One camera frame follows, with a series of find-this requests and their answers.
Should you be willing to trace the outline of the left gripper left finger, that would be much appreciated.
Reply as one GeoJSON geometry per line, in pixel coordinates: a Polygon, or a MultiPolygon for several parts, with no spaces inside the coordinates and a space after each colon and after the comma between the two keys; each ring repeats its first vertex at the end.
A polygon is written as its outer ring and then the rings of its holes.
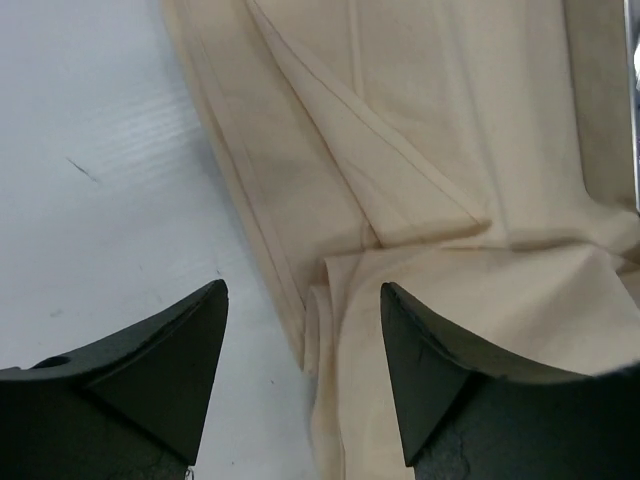
{"type": "Polygon", "coordinates": [[[1,373],[5,479],[183,479],[229,309],[215,280],[84,347],[1,373]]]}

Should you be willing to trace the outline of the beige cloth wrap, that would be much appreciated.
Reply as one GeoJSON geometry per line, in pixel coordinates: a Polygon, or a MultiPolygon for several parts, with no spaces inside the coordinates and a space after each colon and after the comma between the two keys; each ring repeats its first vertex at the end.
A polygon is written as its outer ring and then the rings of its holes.
{"type": "Polygon", "coordinates": [[[564,373],[639,358],[632,215],[583,185],[557,1],[169,1],[200,120],[297,363],[325,479],[405,479],[396,282],[564,373]]]}

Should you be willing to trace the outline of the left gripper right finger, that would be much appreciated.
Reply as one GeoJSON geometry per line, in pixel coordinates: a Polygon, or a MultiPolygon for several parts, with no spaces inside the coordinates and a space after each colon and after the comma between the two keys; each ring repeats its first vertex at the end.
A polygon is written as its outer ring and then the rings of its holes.
{"type": "Polygon", "coordinates": [[[381,326],[405,464],[419,479],[635,479],[639,369],[582,376],[459,327],[394,283],[381,326]]]}

